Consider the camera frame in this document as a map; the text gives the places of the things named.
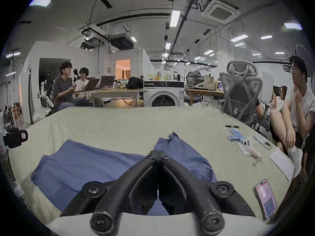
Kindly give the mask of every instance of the white washing machine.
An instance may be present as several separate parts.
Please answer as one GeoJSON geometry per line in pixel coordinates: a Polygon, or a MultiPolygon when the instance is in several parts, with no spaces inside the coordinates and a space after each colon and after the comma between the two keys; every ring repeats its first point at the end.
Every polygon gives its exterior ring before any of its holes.
{"type": "Polygon", "coordinates": [[[145,107],[184,106],[183,81],[144,81],[145,107]]]}

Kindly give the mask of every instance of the washing machine door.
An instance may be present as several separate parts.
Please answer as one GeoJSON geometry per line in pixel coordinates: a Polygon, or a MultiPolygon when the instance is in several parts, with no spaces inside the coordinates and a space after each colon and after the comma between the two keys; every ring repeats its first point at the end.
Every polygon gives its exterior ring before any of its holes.
{"type": "Polygon", "coordinates": [[[152,107],[179,106],[179,99],[172,92],[159,91],[151,96],[148,105],[152,107]]]}

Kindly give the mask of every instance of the blue towel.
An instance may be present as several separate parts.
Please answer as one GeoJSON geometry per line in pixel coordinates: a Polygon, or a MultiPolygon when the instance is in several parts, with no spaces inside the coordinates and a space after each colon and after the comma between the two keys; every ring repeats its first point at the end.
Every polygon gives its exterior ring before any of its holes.
{"type": "MultiPolygon", "coordinates": [[[[176,134],[169,137],[160,138],[154,149],[164,150],[198,179],[216,182],[212,167],[205,158],[176,134]]],[[[85,183],[116,180],[143,158],[143,155],[108,151],[67,140],[56,153],[41,158],[31,180],[53,205],[63,211],[85,183]]],[[[159,199],[149,213],[168,215],[159,199]]]]}

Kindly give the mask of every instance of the black bag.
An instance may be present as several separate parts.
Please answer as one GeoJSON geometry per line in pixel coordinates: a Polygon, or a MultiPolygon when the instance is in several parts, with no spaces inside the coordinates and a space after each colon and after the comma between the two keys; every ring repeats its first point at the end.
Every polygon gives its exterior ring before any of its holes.
{"type": "Polygon", "coordinates": [[[126,86],[128,89],[141,89],[143,88],[143,80],[137,77],[131,77],[126,86]]]}

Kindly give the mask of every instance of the white sneaker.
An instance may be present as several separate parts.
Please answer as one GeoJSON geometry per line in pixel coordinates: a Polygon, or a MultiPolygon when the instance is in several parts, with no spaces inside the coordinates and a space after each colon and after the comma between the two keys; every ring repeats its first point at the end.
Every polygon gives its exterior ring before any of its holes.
{"type": "Polygon", "coordinates": [[[294,172],[293,172],[293,178],[297,177],[297,175],[300,173],[302,169],[302,157],[303,157],[303,152],[300,148],[291,147],[288,149],[288,155],[289,158],[293,161],[294,163],[294,172]]]}

